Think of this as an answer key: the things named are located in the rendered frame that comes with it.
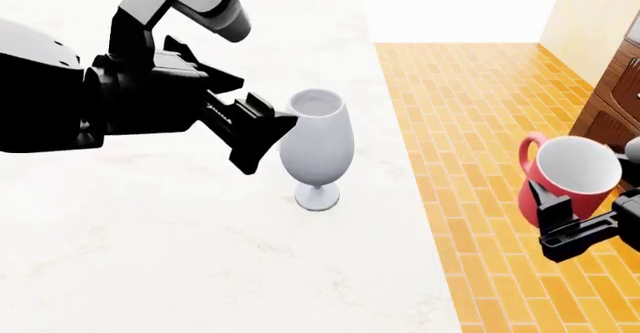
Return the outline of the white wine glass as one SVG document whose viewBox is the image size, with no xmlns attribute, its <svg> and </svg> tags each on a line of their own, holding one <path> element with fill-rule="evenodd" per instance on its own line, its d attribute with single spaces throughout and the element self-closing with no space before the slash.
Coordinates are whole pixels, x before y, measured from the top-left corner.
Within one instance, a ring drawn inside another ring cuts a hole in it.
<svg viewBox="0 0 640 333">
<path fill-rule="evenodd" d="M 331 209 L 338 203 L 336 181 L 354 157 L 354 134 L 344 100 L 326 89 L 305 89 L 293 95 L 287 111 L 298 117 L 281 140 L 283 167 L 299 185 L 296 203 L 309 211 Z"/>
</svg>

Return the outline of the red mug with white inside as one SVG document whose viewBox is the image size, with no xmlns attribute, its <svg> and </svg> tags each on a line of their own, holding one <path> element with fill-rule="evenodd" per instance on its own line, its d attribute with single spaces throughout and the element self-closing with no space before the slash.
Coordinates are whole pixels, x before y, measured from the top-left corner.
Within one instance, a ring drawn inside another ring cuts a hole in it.
<svg viewBox="0 0 640 333">
<path fill-rule="evenodd" d="M 557 197 L 570 197 L 574 215 L 582 220 L 593 215 L 622 178 L 613 150 L 584 137 L 548 139 L 530 133 L 520 143 L 518 158 L 526 181 Z"/>
</svg>

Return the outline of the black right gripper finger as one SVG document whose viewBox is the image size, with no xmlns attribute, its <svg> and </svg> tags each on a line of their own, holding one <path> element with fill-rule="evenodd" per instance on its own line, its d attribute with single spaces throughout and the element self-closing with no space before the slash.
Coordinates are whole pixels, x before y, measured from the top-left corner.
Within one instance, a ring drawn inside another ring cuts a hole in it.
<svg viewBox="0 0 640 333">
<path fill-rule="evenodd" d="M 573 213 L 570 197 L 556 196 L 533 180 L 529 180 L 528 185 L 536 203 L 538 228 L 542 236 L 580 221 Z"/>
<path fill-rule="evenodd" d="M 619 184 L 621 190 L 630 191 L 640 188 L 640 163 L 630 161 L 624 154 L 618 154 L 617 158 L 622 167 L 622 178 Z"/>
</svg>

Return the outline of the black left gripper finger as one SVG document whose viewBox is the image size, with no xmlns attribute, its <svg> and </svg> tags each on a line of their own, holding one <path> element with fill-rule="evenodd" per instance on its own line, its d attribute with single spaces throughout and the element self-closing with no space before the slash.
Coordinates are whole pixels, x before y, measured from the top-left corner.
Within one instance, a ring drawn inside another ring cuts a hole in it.
<svg viewBox="0 0 640 333">
<path fill-rule="evenodd" d="M 205 74 L 207 76 L 207 89 L 213 94 L 233 92 L 244 87 L 245 80 L 243 78 L 200 62 L 187 44 L 172 35 L 165 37 L 163 50 L 178 53 L 185 62 L 200 73 Z"/>
<path fill-rule="evenodd" d="M 295 127 L 298 116 L 276 111 L 253 92 L 234 101 L 231 108 L 233 143 L 229 159 L 242 173 L 252 175 L 269 149 Z"/>
</svg>

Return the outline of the brown wooden kitchen cabinet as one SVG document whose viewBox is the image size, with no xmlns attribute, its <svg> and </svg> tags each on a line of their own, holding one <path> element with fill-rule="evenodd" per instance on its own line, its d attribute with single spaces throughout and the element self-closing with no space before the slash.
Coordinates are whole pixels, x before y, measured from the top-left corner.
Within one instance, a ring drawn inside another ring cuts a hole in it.
<svg viewBox="0 0 640 333">
<path fill-rule="evenodd" d="M 626 32 L 570 134 L 624 151 L 640 137 L 640 14 Z"/>
</svg>

